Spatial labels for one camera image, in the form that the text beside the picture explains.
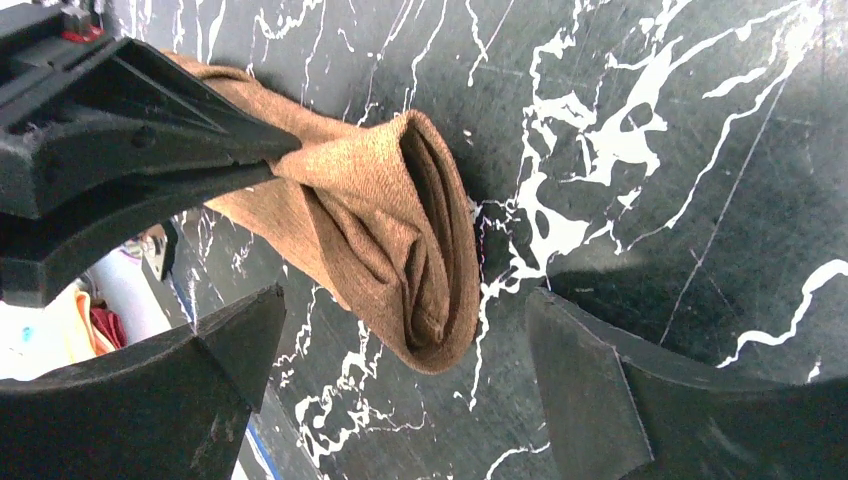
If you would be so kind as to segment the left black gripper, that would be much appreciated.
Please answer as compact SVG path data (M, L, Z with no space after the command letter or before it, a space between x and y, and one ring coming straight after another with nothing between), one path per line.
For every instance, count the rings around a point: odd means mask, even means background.
M1 297L41 307L112 248L300 148L73 5L1 13Z

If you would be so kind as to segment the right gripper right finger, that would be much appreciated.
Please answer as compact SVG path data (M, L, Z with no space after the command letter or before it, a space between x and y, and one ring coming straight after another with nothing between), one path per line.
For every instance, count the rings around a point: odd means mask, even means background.
M537 288L525 320L565 479L843 479L847 382L693 361Z

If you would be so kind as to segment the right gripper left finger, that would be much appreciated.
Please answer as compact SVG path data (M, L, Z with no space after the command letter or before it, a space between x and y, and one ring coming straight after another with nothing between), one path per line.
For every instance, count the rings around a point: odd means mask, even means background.
M285 321L271 285L31 381L1 384L5 479L227 479Z

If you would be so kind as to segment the brown burlap napkin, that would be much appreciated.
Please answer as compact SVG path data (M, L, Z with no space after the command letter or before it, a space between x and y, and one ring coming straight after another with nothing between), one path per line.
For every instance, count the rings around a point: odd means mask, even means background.
M263 237L329 290L406 365L439 374L477 330L479 263L456 162L430 119L357 127L321 116L233 67L175 62L301 148L273 179L209 207Z

